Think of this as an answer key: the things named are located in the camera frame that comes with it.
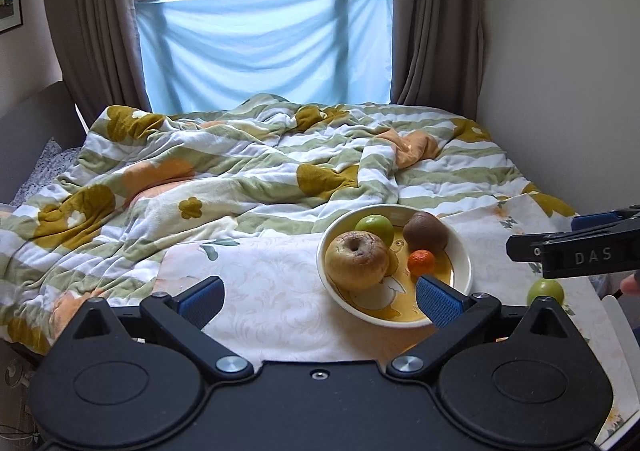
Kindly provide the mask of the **person's right hand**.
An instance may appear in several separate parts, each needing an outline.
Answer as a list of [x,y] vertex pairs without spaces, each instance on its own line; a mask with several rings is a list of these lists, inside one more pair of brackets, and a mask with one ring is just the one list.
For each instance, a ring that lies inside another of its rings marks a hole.
[[620,291],[625,295],[640,295],[640,270],[634,272],[633,275],[628,275],[620,282]]

